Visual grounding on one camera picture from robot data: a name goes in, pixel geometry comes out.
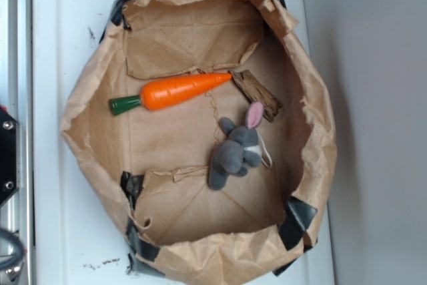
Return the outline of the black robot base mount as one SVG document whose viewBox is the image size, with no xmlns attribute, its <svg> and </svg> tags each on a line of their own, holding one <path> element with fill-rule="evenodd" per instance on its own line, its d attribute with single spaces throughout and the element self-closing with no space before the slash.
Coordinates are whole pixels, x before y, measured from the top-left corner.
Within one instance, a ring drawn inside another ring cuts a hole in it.
<svg viewBox="0 0 427 285">
<path fill-rule="evenodd" d="M 1 105 L 1 207 L 20 187 L 19 122 Z"/>
</svg>

